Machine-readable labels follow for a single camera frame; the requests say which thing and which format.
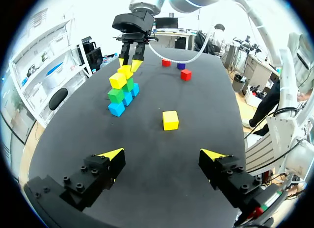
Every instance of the black table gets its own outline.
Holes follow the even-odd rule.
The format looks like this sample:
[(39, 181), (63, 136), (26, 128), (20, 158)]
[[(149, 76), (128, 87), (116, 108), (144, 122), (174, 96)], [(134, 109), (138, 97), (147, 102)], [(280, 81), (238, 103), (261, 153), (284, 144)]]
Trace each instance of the black table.
[[(166, 57), (188, 60), (194, 51), (159, 49)], [(126, 165), (111, 190), (84, 213), (118, 227), (232, 227), (234, 209), (214, 191), (198, 166), (200, 148), (234, 154), (245, 149), (239, 108), (219, 58), (202, 54), (187, 64), (192, 80), (180, 79), (172, 64), (146, 49), (134, 74), (140, 93), (120, 118), (107, 109), (108, 78), (119, 68), (108, 64), (83, 84), (60, 108), (44, 131), (29, 178), (62, 178), (95, 153), (125, 148)], [(176, 110), (178, 130), (164, 131), (162, 112)]]

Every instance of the shoe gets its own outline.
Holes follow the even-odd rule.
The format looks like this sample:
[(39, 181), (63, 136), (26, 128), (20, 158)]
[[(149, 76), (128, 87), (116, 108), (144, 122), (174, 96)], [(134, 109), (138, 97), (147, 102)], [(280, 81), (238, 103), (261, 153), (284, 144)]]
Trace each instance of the shoe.
[(254, 129), (254, 127), (251, 127), (250, 120), (248, 120), (248, 119), (242, 119), (242, 125), (247, 127), (247, 128), (250, 128), (252, 130)]

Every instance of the block tower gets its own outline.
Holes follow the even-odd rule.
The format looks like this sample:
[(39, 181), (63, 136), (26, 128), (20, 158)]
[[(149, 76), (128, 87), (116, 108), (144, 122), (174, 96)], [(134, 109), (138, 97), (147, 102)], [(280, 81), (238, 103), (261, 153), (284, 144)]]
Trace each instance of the block tower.
[(139, 86), (133, 81), (131, 65), (122, 65), (118, 72), (109, 78), (112, 89), (108, 92), (111, 101), (108, 109), (116, 117), (120, 117), (139, 93)]

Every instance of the office room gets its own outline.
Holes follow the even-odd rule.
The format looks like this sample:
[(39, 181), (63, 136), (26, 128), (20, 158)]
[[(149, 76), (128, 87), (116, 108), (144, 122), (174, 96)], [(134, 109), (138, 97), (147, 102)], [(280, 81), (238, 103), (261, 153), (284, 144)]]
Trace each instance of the office room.
[(313, 3), (25, 0), (0, 101), (23, 224), (306, 224)]

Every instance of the shelving unit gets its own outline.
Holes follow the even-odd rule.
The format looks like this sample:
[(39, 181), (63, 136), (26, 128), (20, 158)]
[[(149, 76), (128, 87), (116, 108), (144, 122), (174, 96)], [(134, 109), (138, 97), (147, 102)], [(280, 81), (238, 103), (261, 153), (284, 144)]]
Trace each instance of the shelving unit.
[[(47, 126), (58, 111), (58, 109), (51, 111), (48, 107), (52, 96), (59, 89), (66, 87), (69, 97), (86, 81), (86, 77), (92, 76), (81, 37), (73, 29), (74, 16), (65, 19), (64, 15), (62, 19), (51, 23), (46, 18), (46, 11), (47, 9), (30, 19), (29, 31), (23, 36), (24, 41), (21, 39), (17, 42), (18, 46), (13, 49), (9, 59), (14, 85), (25, 106), (43, 127)], [(84, 64), (80, 63), (78, 48), (83, 51), (81, 55)], [(53, 75), (49, 75), (48, 72), (59, 64), (62, 64), (62, 70), (54, 71)], [(28, 69), (32, 65), (36, 69), (27, 79)], [(51, 78), (54, 81), (58, 80), (56, 86), (47, 83)]]

